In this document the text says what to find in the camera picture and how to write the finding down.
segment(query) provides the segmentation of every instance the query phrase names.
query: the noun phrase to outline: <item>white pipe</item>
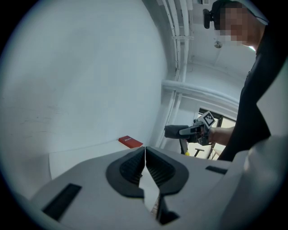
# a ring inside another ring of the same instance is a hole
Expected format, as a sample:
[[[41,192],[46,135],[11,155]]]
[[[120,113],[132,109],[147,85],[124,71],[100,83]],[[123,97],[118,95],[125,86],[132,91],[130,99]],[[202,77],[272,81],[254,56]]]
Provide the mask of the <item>white pipe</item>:
[[[239,100],[225,93],[221,93],[219,91],[216,91],[210,88],[205,88],[201,86],[196,86],[194,84],[188,84],[188,83],[171,81],[171,80],[162,80],[162,86],[167,89],[175,90],[176,92],[179,92],[179,93],[185,93],[185,94],[193,94],[195,92],[201,93],[201,94],[213,97],[213,98],[218,98],[222,101],[228,102],[235,106],[239,106]]]
[[[176,6],[175,6],[175,2],[174,0],[168,0],[169,5],[170,5],[170,9],[171,9],[171,14],[173,17],[173,21],[174,21],[174,26],[175,26],[175,35],[176,36],[180,36],[180,30],[179,30],[179,23],[178,23],[178,16],[177,16],[177,11],[176,11]],[[187,3],[186,0],[180,0],[180,4],[181,4],[181,8],[182,8],[182,15],[183,15],[183,22],[184,22],[184,36],[189,36],[189,18],[188,18],[188,9],[187,9]],[[178,56],[178,68],[180,69],[180,60],[181,60],[181,52],[180,52],[181,48],[180,48],[180,40],[177,40],[177,56]],[[189,39],[185,39],[184,40],[184,61],[183,61],[183,69],[181,72],[181,77],[180,79],[182,79],[182,82],[185,82],[186,79],[186,72],[187,72],[187,60],[188,60],[188,54],[189,54]],[[173,97],[173,105],[175,103],[175,97],[176,97],[176,93],[175,96]],[[168,115],[168,119],[166,124],[173,124],[178,110],[179,110],[179,106],[180,106],[180,102],[181,102],[181,98],[182,98],[182,94],[179,95],[179,97],[177,98],[177,103],[176,103],[176,108],[175,108],[175,112],[174,112],[174,117],[172,119],[171,122],[169,122],[172,111],[173,111],[173,107],[170,109],[170,114]],[[163,143],[161,144],[161,147],[163,148],[166,144],[167,139],[164,139]]]
[[[168,0],[169,6],[171,9],[171,14],[174,22],[174,27],[175,27],[175,35],[179,36],[180,35],[180,30],[179,30],[179,23],[178,23],[178,16],[177,16],[177,10],[175,6],[174,0]]]
[[[180,75],[180,70],[177,69],[177,70],[176,70],[176,74],[175,74],[175,81],[178,81],[179,75]],[[165,124],[164,124],[164,126],[165,126],[165,125],[168,125],[168,123],[169,123],[169,118],[170,118],[171,113],[172,113],[172,111],[173,111],[173,107],[174,107],[174,103],[175,103],[175,98],[176,98],[176,91],[173,90],[173,91],[172,91],[172,94],[171,94],[171,97],[170,97],[170,101],[169,101],[169,105],[168,105],[168,112],[167,112],[167,115],[166,115],[166,117],[165,117]],[[162,133],[160,134],[160,136],[159,136],[159,138],[158,138],[158,140],[157,140],[156,147],[160,147],[163,138],[164,138],[164,129],[162,130]]]
[[[184,23],[184,35],[189,36],[189,17],[188,17],[188,8],[186,0],[180,0],[180,5],[182,8],[183,23]],[[183,70],[182,70],[182,82],[186,80],[186,71],[187,71],[187,60],[189,54],[189,40],[184,40],[184,61],[183,61]]]
[[[172,22],[172,19],[171,19],[171,15],[170,15],[170,12],[169,12],[169,9],[168,9],[167,2],[166,2],[166,0],[162,0],[162,2],[163,2],[163,5],[164,5],[164,7],[165,7],[167,16],[168,16],[168,20],[169,20],[169,23],[170,23],[172,35],[175,36],[175,28],[174,28],[174,26],[173,26],[173,22]],[[176,40],[174,39],[173,42],[174,42],[174,51],[175,51],[175,67],[178,68],[178,57],[177,57],[177,45],[176,45]]]
[[[180,106],[181,99],[182,99],[182,94],[179,93],[178,99],[177,99],[177,103],[176,103],[176,106],[175,106],[174,117],[173,117],[173,119],[172,119],[171,124],[174,124],[174,123],[175,123],[175,120],[176,120],[176,116],[177,116],[177,113],[178,113],[178,110],[179,110],[179,106]]]
[[[186,0],[188,10],[193,10],[192,0]]]
[[[174,103],[175,103],[175,97],[176,97],[176,92],[175,91],[172,91],[172,94],[171,94],[171,97],[170,97],[170,101],[169,101],[169,106],[168,106],[168,112],[167,112],[167,115],[165,117],[165,124],[164,126],[167,125],[168,123],[168,119],[170,117],[170,114],[171,114],[171,110],[173,109],[174,107]],[[164,129],[162,130],[161,134],[159,135],[159,138],[156,142],[156,147],[160,147],[161,145],[161,142],[162,142],[162,139],[164,138]]]
[[[192,10],[189,11],[189,16],[190,16],[190,33],[191,33],[190,36],[194,36]],[[193,40],[190,40],[189,61],[191,61],[192,46],[193,46]]]
[[[175,27],[175,35],[180,36],[180,30],[179,30],[179,22],[178,22],[178,16],[177,16],[177,10],[175,6],[174,0],[168,0],[173,22],[174,22],[174,27]],[[180,69],[180,61],[181,61],[181,46],[180,46],[180,41],[179,39],[177,40],[177,60],[178,60],[178,68]]]
[[[174,124],[175,123],[175,120],[176,120],[176,116],[177,116],[177,113],[178,113],[178,110],[179,110],[179,106],[180,106],[180,102],[181,102],[181,99],[182,99],[182,94],[179,93],[178,95],[178,98],[177,98],[177,103],[176,103],[176,106],[175,106],[175,111],[174,111],[174,116],[172,118],[172,121],[169,122],[167,125],[169,124]],[[167,142],[167,138],[165,138],[161,144],[161,148],[164,148],[165,145],[166,145],[166,142]]]
[[[167,14],[170,15],[168,6],[167,6],[167,8],[165,6],[165,5],[167,5],[166,1],[165,0],[162,0],[162,1],[163,1],[163,4],[164,4],[164,7],[165,7]],[[179,30],[179,22],[178,22],[178,16],[177,16],[177,10],[176,10],[176,6],[175,6],[175,2],[174,2],[174,0],[168,0],[168,2],[169,2],[173,22],[174,22],[175,36],[179,36],[180,30]],[[177,67],[176,67],[177,70],[176,70],[175,80],[178,81],[179,75],[180,75],[180,61],[181,61],[181,46],[180,46],[180,40],[179,39],[177,39],[177,41],[176,41],[176,50],[177,50],[177,55],[175,55],[175,58],[177,58]],[[171,117],[171,114],[173,111],[174,103],[175,103],[175,98],[176,98],[176,92],[172,91],[172,95],[170,97],[169,106],[168,106],[168,112],[167,112],[167,115],[165,117],[166,118],[165,119],[165,121],[166,121],[165,125],[167,125],[169,123],[169,120],[170,120],[170,117]],[[156,144],[157,147],[161,146],[161,142],[162,142],[163,138],[164,138],[164,129],[163,129],[161,135],[159,136],[159,139],[157,140],[157,144]]]

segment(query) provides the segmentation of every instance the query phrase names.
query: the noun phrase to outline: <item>black strip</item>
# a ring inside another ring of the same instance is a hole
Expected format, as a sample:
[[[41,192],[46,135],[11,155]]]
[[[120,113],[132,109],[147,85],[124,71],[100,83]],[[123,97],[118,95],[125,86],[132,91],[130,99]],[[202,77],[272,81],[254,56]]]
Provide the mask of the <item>black strip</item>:
[[[212,152],[213,152],[213,148],[214,148],[215,143],[211,143],[210,145],[211,145],[211,148],[210,148],[209,154],[208,154],[208,156],[207,156],[207,159],[210,158],[210,156],[211,156],[211,154],[212,154]]]
[[[179,139],[181,154],[184,154],[188,151],[187,141],[185,139]]]
[[[215,166],[208,166],[206,167],[207,170],[212,171],[212,172],[216,172],[216,173],[221,173],[221,174],[226,174],[227,173],[227,169],[224,168],[219,168],[219,167],[215,167]]]
[[[58,221],[67,210],[82,187],[74,184],[67,185],[44,209],[43,212]]]
[[[224,118],[224,116],[221,116],[221,118],[218,120],[217,127],[221,127],[222,122],[223,122],[223,118]]]
[[[144,191],[139,188],[144,166],[145,147],[141,147],[109,164],[106,170],[107,181],[123,196],[144,198]]]

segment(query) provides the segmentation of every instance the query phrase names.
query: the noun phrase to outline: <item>red box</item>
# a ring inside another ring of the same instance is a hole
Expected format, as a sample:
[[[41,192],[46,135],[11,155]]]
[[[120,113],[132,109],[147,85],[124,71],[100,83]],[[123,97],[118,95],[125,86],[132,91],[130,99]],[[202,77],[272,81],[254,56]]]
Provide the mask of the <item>red box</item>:
[[[143,145],[143,143],[131,138],[130,136],[121,137],[118,139],[118,141],[131,149],[136,148],[136,147],[141,147]]]

